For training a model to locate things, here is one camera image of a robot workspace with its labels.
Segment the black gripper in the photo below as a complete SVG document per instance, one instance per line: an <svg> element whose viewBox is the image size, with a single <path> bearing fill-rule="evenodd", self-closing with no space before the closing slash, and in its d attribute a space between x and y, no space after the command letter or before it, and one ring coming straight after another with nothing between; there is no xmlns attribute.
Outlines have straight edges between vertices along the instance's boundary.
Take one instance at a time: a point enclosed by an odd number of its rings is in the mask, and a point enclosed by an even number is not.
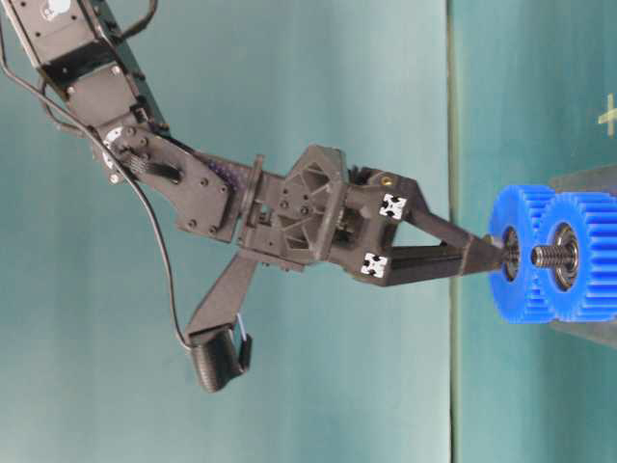
<svg viewBox="0 0 617 463"><path fill-rule="evenodd" d="M377 169L348 169L342 151L309 146L284 176L257 159L241 209L235 262L300 271L317 262L355 279L398 286L490 272L504 250L434 214L418 183ZM448 243L396 246L404 222Z"/></svg>

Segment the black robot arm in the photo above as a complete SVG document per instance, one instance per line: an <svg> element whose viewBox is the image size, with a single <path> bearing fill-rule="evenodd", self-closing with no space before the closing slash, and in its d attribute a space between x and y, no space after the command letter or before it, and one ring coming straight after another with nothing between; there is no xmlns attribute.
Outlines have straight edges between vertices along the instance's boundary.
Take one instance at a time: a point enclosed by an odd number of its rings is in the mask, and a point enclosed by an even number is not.
<svg viewBox="0 0 617 463"><path fill-rule="evenodd" d="M300 271L319 261L379 286L486 272L496 245L433 214L417 182L348 169L340 150L308 147L283 176L192 150L174 139L104 1L6 1L40 82L66 104L70 131L93 137L110 179L131 178L174 206L180 229L257 263Z"/></svg>

